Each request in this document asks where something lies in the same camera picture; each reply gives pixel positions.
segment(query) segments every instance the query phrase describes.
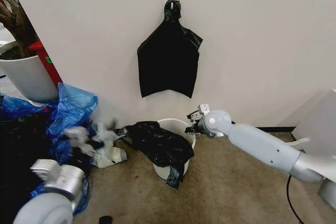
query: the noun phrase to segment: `white trash bin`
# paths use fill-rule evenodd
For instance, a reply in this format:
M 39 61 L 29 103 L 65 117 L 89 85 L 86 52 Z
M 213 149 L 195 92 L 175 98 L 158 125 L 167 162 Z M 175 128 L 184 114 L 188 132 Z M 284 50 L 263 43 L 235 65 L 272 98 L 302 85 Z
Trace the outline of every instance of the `white trash bin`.
M 183 136 L 185 139 L 188 140 L 188 142 L 191 144 L 191 147 L 194 149 L 195 143 L 196 143 L 196 136 L 194 133 L 192 134 L 186 134 L 184 133 L 185 128 L 187 126 L 190 126 L 186 122 L 183 122 L 179 119 L 174 119 L 174 118 L 166 118 L 166 119 L 161 119 L 158 120 L 158 123 L 161 128 L 171 131 L 175 134 L 178 134 L 180 136 Z M 185 163 L 184 165 L 184 173 L 183 175 L 187 172 L 188 166 L 189 166 L 189 161 L 190 159 Z M 167 179 L 170 173 L 170 167 L 158 167 L 157 165 L 153 164 L 155 172 L 163 179 Z

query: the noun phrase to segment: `white planter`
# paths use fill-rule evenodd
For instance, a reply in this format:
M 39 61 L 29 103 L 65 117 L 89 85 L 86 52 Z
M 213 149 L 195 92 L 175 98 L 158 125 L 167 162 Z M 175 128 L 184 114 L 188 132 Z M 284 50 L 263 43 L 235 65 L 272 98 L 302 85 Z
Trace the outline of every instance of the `white planter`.
M 0 46 L 0 54 L 14 46 L 16 46 L 15 41 Z M 58 99 L 58 90 L 38 56 L 0 60 L 0 68 L 27 99 L 38 103 Z

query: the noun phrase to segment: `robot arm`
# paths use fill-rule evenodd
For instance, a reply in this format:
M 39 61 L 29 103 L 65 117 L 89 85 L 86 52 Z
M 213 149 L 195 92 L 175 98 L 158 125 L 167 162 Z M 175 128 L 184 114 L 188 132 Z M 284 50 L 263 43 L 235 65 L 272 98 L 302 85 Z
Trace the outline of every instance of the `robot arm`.
M 233 124 L 225 111 L 210 111 L 207 104 L 189 115 L 193 125 L 187 131 L 209 136 L 227 135 L 230 142 L 266 165 L 278 168 L 306 182 L 324 179 L 319 195 L 336 210 L 336 160 L 300 152 L 282 140 L 248 124 Z

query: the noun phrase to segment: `black plastic bag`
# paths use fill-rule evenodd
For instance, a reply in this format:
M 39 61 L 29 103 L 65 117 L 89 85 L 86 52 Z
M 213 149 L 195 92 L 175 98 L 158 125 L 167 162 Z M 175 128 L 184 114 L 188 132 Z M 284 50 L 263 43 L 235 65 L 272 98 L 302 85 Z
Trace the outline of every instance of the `black plastic bag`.
M 0 121 L 0 205 L 2 223 L 13 223 L 30 192 L 41 183 L 30 167 L 39 158 L 50 158 L 46 135 L 49 113 L 35 113 Z
M 126 144 L 140 150 L 155 165 L 170 166 L 166 182 L 178 189 L 183 181 L 184 164 L 194 156 L 193 148 L 187 139 L 161 128 L 158 122 L 152 121 L 126 126 L 121 130 L 121 134 L 130 137 L 132 142 L 124 140 Z
M 180 1 L 167 1 L 164 21 L 138 48 L 142 97 L 168 89 L 193 95 L 203 40 L 181 26 L 180 17 Z

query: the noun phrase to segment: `brown carpet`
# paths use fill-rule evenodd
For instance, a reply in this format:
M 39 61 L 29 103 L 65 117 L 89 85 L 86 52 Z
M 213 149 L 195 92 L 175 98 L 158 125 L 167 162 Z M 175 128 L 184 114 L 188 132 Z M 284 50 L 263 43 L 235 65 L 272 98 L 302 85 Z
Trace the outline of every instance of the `brown carpet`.
M 277 133 L 292 141 L 289 133 Z M 288 223 L 297 224 L 286 199 L 287 174 L 234 147 L 226 138 L 199 137 L 195 157 L 179 189 L 165 184 L 141 153 L 124 147 L 128 161 L 93 169 L 92 196 L 75 224 L 113 223 Z M 290 195 L 306 223 L 336 222 L 336 213 L 317 195 L 318 185 L 293 179 Z

